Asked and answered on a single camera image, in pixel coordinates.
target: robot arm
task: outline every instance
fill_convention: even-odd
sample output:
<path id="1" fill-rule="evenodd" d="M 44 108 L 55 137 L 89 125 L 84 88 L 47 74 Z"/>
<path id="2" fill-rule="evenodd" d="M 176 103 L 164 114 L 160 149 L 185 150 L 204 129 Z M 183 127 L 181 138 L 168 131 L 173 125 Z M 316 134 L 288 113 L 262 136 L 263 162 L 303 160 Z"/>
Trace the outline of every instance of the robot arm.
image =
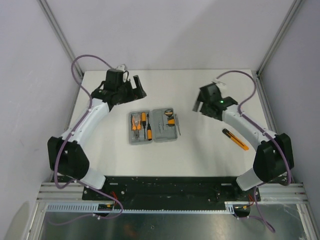
<path id="1" fill-rule="evenodd" d="M 83 183 L 101 189 L 105 183 L 105 176 L 99 171 L 90 168 L 90 162 L 83 150 L 89 136 L 99 122 L 112 110 L 115 105 L 132 102 L 147 96 L 143 90 L 139 77 L 133 76 L 136 88 L 132 88 L 128 78 L 128 71 L 121 65 L 117 69 L 109 69 L 106 72 L 105 81 L 96 88 L 92 94 L 92 106 L 89 114 L 87 109 L 83 111 L 79 119 L 65 131 L 59 138 L 51 137 L 47 143 L 50 168 L 54 170 L 58 152 L 71 133 L 60 157 L 58 172 L 60 174 L 81 180 Z M 75 125 L 81 121 L 76 131 L 72 131 Z"/>
<path id="2" fill-rule="evenodd" d="M 262 183 L 268 183 L 279 175 L 285 173 L 286 166 L 274 143 L 264 133 L 249 123 L 238 112 L 238 103 L 232 97 L 221 95 L 223 83 L 211 83 L 200 88 L 200 93 L 195 102 L 193 111 L 199 111 L 208 117 L 223 121 L 236 129 L 245 137 L 256 151 L 253 168 L 240 175 L 236 184 L 242 191 Z M 277 135 L 275 132 L 263 128 L 280 146 L 289 168 L 294 167 L 291 140 L 285 133 Z"/>

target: gray wall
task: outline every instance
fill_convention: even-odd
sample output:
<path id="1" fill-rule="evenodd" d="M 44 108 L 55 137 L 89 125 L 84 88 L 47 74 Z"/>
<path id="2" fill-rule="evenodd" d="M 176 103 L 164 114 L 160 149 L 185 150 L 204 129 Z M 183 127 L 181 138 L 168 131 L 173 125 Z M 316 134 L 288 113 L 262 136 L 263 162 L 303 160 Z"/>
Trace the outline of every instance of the gray wall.
<path id="1" fill-rule="evenodd" d="M 280 132 L 292 140 L 294 177 L 320 225 L 320 1 L 308 0 L 262 75 Z"/>
<path id="2" fill-rule="evenodd" d="M 47 141 L 64 130 L 76 93 L 70 63 L 37 1 L 0 7 L 0 239 L 18 240 L 42 181 Z"/>
<path id="3" fill-rule="evenodd" d="M 129 69 L 257 69 L 293 0 L 48 0 L 75 55 Z M 105 69 L 84 59 L 84 70 Z"/>

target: red wire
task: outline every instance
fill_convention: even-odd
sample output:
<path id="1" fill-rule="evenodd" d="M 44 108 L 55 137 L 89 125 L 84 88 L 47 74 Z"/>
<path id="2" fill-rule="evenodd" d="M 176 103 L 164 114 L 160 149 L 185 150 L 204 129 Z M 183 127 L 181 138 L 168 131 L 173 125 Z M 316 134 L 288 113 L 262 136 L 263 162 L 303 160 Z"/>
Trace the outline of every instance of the red wire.
<path id="1" fill-rule="evenodd" d="M 250 203 L 250 206 L 252 206 L 254 203 L 255 203 L 255 200 L 254 200 L 254 198 L 250 195 L 250 193 L 249 193 L 249 200 L 250 200 L 250 202 L 252 202 L 252 203 Z"/>
<path id="2" fill-rule="evenodd" d="M 114 197 L 115 199 L 118 200 L 118 197 L 117 197 L 117 195 L 116 195 L 116 193 L 115 193 L 114 191 L 112 191 L 111 194 L 113 195 L 113 197 Z"/>

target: tool kit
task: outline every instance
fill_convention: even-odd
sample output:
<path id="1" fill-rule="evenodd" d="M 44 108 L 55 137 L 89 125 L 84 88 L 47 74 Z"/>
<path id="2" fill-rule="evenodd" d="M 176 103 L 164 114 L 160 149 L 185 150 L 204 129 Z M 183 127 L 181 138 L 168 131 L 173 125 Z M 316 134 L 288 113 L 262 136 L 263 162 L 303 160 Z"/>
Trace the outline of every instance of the tool kit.
<path id="1" fill-rule="evenodd" d="M 133 111 L 129 113 L 129 143 L 132 145 L 174 141 L 180 133 L 173 108 Z"/>

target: white table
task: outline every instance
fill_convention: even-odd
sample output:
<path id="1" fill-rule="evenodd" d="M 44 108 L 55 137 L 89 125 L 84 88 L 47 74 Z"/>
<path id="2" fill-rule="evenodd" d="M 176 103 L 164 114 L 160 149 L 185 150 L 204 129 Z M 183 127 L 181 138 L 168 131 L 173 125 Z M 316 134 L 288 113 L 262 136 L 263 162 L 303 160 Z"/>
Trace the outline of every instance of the white table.
<path id="1" fill-rule="evenodd" d="M 90 166 L 107 176 L 238 176 L 253 166 L 255 151 L 231 126 L 193 112 L 199 88 L 225 70 L 132 70 L 139 75 L 147 97 L 115 106 L 96 127 L 84 151 Z M 91 93 L 105 71 L 86 71 L 83 86 Z M 253 90 L 249 78 L 239 73 L 222 77 L 226 93 L 238 103 Z M 81 90 L 72 115 L 73 123 L 88 104 Z M 130 145 L 128 114 L 138 110 L 173 108 L 181 136 L 176 141 Z M 243 106 L 246 113 L 267 127 L 258 94 Z M 222 133 L 227 128 L 249 146 L 244 151 Z"/>

